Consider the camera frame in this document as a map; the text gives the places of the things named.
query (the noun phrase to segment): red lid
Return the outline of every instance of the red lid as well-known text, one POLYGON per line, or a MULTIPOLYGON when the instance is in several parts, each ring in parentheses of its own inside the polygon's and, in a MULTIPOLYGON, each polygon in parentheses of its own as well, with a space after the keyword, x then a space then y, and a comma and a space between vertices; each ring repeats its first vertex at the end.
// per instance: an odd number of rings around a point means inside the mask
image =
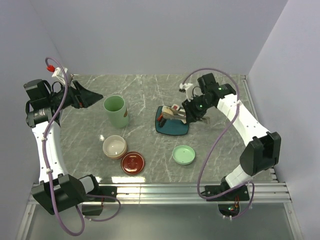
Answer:
POLYGON ((121 161, 122 170, 129 175, 139 174, 144 169, 145 160, 136 151, 128 152, 121 161))

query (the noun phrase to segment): gray marble table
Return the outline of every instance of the gray marble table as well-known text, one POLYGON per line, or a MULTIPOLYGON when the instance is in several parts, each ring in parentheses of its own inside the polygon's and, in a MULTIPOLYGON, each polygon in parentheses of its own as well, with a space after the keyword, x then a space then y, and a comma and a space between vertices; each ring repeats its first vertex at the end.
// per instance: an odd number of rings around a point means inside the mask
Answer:
MULTIPOLYGON (((204 72, 191 76, 196 84, 204 72)), ((101 183, 169 183, 193 182, 207 152, 224 129, 227 118, 215 108, 207 112, 211 124, 192 123, 185 136, 165 136, 155 130, 158 106, 181 104, 186 96, 178 92, 184 74, 160 75, 78 75, 85 88, 100 93, 102 100, 87 109, 68 107, 61 117, 61 147, 66 168, 76 178, 93 174, 101 183), (127 102, 129 125, 122 129, 111 126, 103 102, 111 95, 121 95, 127 102), (128 150, 140 152, 145 159, 144 170, 136 176, 126 175, 120 160, 109 159, 102 150, 104 139, 120 135, 127 141, 128 150), (196 158, 190 165, 179 165, 172 158, 176 146, 188 145, 195 150, 196 158)), ((215 74, 221 83, 231 83, 215 74)), ((240 98, 251 111, 241 75, 233 75, 240 88, 240 98)), ((234 127, 224 135, 212 152, 202 181, 217 182, 238 164, 245 145, 234 127)), ((268 182, 272 177, 264 171, 255 177, 256 182, 268 182)))

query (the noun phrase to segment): white bowl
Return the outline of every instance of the white bowl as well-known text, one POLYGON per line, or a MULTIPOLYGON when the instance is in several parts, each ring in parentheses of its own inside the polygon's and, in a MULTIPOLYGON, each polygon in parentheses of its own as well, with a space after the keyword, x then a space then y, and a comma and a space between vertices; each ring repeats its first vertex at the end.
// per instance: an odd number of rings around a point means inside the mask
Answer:
POLYGON ((127 152, 127 143, 121 136, 109 136, 103 143, 103 152, 111 159, 119 159, 127 152))

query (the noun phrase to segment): light green cup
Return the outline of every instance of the light green cup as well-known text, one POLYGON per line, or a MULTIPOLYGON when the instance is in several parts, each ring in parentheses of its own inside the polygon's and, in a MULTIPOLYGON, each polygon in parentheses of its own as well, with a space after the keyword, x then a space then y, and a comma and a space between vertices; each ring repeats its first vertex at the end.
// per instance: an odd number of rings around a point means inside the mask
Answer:
POLYGON ((110 96, 103 103, 111 124, 120 129, 128 125, 129 115, 126 101, 121 96, 110 96))

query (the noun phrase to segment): light green lid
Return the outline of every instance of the light green lid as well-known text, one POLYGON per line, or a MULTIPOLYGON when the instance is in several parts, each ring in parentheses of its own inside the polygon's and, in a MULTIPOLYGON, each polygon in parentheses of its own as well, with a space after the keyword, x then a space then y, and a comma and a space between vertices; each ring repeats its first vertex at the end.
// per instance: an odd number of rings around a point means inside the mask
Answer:
POLYGON ((173 149, 173 159, 176 163, 181 165, 188 165, 195 159, 196 153, 192 147, 187 145, 180 145, 173 149))

